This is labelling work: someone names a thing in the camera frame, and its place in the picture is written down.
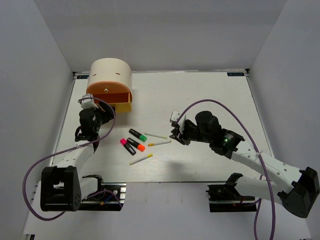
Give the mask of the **yellow organizer drawer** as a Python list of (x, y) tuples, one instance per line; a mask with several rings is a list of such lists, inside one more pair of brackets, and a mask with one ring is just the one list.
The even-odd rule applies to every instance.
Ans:
[(95, 98), (101, 99), (115, 107), (115, 112), (119, 113), (129, 113), (132, 111), (132, 94), (130, 92), (123, 93), (102, 93), (94, 94)]

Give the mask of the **green cap black highlighter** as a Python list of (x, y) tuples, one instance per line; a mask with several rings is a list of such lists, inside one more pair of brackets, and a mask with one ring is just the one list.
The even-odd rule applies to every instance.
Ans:
[(141, 134), (140, 132), (134, 130), (133, 128), (130, 128), (128, 131), (131, 135), (133, 135), (134, 137), (136, 137), (137, 139), (139, 139), (142, 142), (145, 142), (147, 140), (147, 137), (143, 134)]

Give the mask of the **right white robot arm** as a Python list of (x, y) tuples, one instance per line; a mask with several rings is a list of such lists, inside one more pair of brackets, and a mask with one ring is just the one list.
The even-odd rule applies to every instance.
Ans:
[(217, 155), (238, 162), (265, 177), (265, 180), (233, 173), (224, 184), (226, 195), (236, 200), (250, 196), (274, 200), (289, 213), (307, 218), (320, 194), (318, 173), (311, 167), (300, 169), (254, 148), (234, 131), (222, 128), (210, 111), (201, 111), (190, 121), (178, 111), (170, 116), (173, 127), (170, 138), (182, 145), (206, 143)]

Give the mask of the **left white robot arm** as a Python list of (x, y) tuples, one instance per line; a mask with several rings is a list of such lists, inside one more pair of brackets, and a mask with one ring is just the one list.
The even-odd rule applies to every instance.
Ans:
[(80, 126), (75, 130), (78, 145), (54, 166), (45, 167), (41, 173), (40, 208), (44, 212), (75, 212), (82, 200), (90, 195), (99, 200), (105, 196), (106, 187), (98, 176), (80, 176), (81, 168), (96, 152), (102, 125), (115, 119), (116, 108), (100, 101), (96, 106), (79, 113)]

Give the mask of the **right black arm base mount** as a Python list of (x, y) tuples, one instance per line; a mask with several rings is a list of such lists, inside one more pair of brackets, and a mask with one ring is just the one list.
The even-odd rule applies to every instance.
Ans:
[(256, 212), (256, 198), (241, 195), (236, 190), (241, 173), (233, 173), (224, 183), (209, 183), (207, 190), (209, 210), (211, 213)]

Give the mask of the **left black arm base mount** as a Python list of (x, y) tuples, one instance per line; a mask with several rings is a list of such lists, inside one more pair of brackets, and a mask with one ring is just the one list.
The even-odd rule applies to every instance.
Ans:
[(90, 212), (119, 212), (126, 198), (126, 183), (102, 183), (100, 194), (84, 199), (79, 207), (79, 211)]

